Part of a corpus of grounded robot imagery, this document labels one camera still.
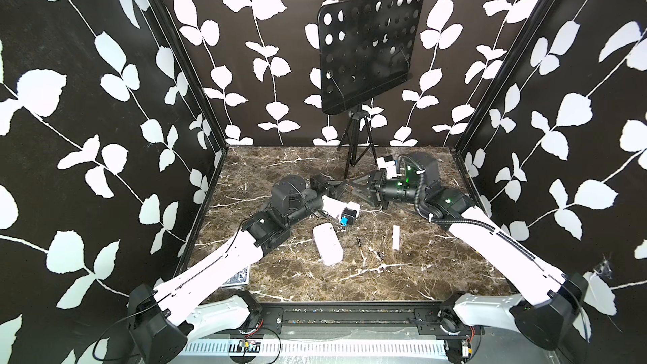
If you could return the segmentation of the white battery cover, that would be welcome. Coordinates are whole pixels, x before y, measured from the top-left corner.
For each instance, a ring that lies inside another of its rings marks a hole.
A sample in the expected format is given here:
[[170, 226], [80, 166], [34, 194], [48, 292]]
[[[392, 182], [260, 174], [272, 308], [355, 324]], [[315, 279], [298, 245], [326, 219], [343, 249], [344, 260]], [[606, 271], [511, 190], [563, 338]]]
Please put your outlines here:
[[398, 225], [393, 226], [392, 232], [392, 248], [393, 250], [400, 250], [401, 246], [401, 229]]

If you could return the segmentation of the white digital alarm clock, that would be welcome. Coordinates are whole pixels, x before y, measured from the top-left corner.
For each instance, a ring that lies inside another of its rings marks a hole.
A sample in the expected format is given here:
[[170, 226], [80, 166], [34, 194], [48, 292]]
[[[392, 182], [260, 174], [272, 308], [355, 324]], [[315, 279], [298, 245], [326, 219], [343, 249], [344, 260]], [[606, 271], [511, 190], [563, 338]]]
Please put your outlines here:
[[331, 223], [315, 227], [313, 229], [313, 239], [326, 266], [334, 266], [343, 261], [344, 251]]

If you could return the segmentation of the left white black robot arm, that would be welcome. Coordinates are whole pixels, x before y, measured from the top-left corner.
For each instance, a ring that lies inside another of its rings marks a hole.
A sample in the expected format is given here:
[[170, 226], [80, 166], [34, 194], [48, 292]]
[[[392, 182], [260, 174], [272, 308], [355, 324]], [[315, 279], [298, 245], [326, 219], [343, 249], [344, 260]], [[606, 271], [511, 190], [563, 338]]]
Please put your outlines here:
[[231, 239], [187, 271], [129, 295], [126, 329], [142, 362], [168, 363], [190, 340], [249, 325], [255, 300], [242, 293], [200, 305], [242, 269], [260, 261], [291, 237], [292, 228], [315, 212], [329, 212], [347, 181], [288, 175], [271, 189], [265, 207], [242, 219]]

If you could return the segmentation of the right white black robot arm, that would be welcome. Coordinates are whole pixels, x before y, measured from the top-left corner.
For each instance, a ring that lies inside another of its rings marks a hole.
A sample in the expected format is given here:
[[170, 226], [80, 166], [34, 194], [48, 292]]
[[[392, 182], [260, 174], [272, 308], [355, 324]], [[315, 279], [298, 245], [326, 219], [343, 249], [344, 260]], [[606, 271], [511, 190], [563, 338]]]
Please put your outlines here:
[[428, 153], [401, 155], [379, 170], [350, 182], [354, 193], [374, 207], [407, 203], [417, 216], [465, 242], [505, 276], [516, 293], [477, 296], [456, 293], [438, 313], [443, 330], [456, 334], [468, 326], [512, 330], [534, 345], [559, 348], [574, 322], [588, 283], [566, 275], [496, 226], [461, 190], [441, 183], [438, 162]]

